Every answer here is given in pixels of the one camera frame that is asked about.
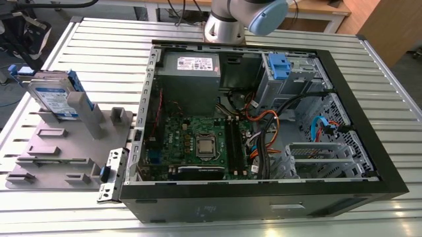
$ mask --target floor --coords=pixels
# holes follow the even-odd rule
[[[147,19],[147,13],[144,9],[140,9],[137,13],[140,19]],[[136,20],[133,8],[125,6],[93,5],[81,9],[64,9],[60,12],[56,12],[52,9],[36,9],[36,14],[40,20],[52,23],[49,41],[46,43],[41,56],[44,59],[48,57],[48,54],[53,49],[53,46],[60,38],[61,32],[64,31],[72,16]],[[160,11],[160,19],[165,22],[176,21],[175,18],[168,17],[168,13],[164,10]],[[18,63],[18,66],[22,66],[22,60],[14,57],[9,57],[6,53],[0,52],[0,73],[8,75],[8,66],[10,64]],[[418,106],[422,107],[422,59],[415,60],[411,58],[410,54],[406,54],[396,65],[392,67],[391,71],[399,82],[402,83],[403,87],[406,88],[408,94],[414,98]],[[4,127],[8,118],[13,113],[17,101],[20,100],[24,93],[24,89],[12,79],[8,80],[6,85],[0,85],[0,129]]]

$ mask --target motherboard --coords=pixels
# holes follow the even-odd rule
[[[168,117],[163,148],[148,150],[149,179],[192,180],[192,175],[204,180],[251,179],[243,146],[249,136],[247,120]]]

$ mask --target power supply label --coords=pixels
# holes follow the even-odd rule
[[[177,70],[212,71],[212,58],[177,58]]]
[[[38,98],[56,116],[60,116],[61,119],[73,119],[77,117],[75,109],[66,104],[66,93],[64,89],[37,87],[34,90],[38,94]]]

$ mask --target hard drive label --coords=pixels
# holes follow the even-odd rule
[[[61,119],[75,119],[75,117],[77,117],[75,109],[66,104],[66,93],[64,89],[37,87],[34,90],[38,94],[38,98],[56,116],[64,117]]]

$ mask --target label sticker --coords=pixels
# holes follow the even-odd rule
[[[255,102],[255,100],[251,100],[251,105],[256,108],[259,104]]]
[[[177,70],[212,71],[212,58],[177,58]]]
[[[252,172],[252,173],[257,173],[257,169],[259,169],[259,167],[257,167],[256,165],[252,165],[252,167],[251,167],[251,172]]]
[[[338,12],[338,11],[334,11],[332,14],[334,14],[334,15],[343,15],[343,16],[347,16],[347,12]]]
[[[77,117],[75,109],[66,104],[66,93],[64,89],[37,87],[34,90],[44,104],[57,116],[68,117],[69,119]]]

